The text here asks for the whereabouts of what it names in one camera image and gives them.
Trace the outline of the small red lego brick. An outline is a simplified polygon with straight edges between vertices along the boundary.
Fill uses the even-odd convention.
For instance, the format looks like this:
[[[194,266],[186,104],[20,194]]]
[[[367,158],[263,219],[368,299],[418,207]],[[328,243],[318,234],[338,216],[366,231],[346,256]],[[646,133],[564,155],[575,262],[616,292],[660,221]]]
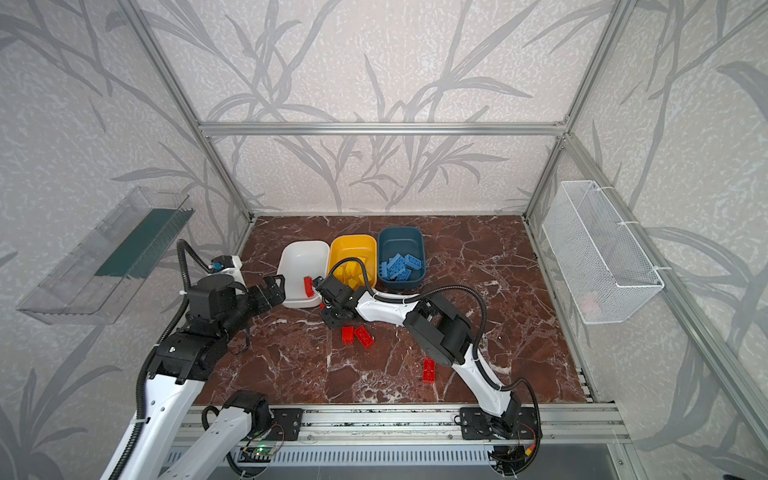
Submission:
[[[353,326],[342,328],[342,342],[345,345],[351,345],[355,342],[355,328]]]

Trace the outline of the red lego brick front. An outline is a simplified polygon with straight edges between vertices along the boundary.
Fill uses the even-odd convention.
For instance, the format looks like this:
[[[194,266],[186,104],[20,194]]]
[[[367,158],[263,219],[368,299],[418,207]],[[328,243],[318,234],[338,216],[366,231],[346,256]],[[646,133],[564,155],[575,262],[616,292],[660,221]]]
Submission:
[[[425,357],[423,360],[422,381],[424,383],[432,384],[435,382],[435,379],[436,362],[429,357]]]

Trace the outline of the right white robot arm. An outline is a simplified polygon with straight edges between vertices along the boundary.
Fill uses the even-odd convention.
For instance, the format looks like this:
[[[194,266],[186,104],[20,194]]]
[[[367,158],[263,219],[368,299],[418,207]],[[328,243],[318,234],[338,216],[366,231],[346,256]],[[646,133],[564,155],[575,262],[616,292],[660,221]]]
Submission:
[[[353,320],[405,328],[428,358],[452,368],[469,387],[491,435],[504,439],[516,435],[521,402],[481,356],[482,334],[473,334],[466,315],[442,295],[447,290],[470,294],[486,321],[487,308],[477,292],[449,285],[420,295],[389,294],[365,286],[353,289],[333,275],[314,279],[313,288],[322,297],[321,317],[331,329]]]

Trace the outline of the yellow lego brick cluster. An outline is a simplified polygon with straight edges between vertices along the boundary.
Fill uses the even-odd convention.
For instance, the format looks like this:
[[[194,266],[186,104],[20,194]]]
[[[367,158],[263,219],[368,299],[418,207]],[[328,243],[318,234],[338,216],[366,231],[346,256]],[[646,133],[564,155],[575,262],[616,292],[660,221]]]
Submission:
[[[344,273],[344,282],[352,289],[365,285],[365,276],[361,271],[346,271]]]

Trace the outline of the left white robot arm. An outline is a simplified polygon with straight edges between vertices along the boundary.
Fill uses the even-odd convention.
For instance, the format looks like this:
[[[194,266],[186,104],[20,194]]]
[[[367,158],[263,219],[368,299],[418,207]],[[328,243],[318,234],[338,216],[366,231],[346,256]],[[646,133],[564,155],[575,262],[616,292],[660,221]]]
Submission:
[[[186,287],[175,331],[152,348],[136,382],[136,413],[103,473],[105,479],[205,479],[245,438],[269,433],[275,423],[265,395],[233,394],[182,457],[161,469],[184,417],[249,320],[281,305],[285,279],[267,276],[246,287],[232,269]]]

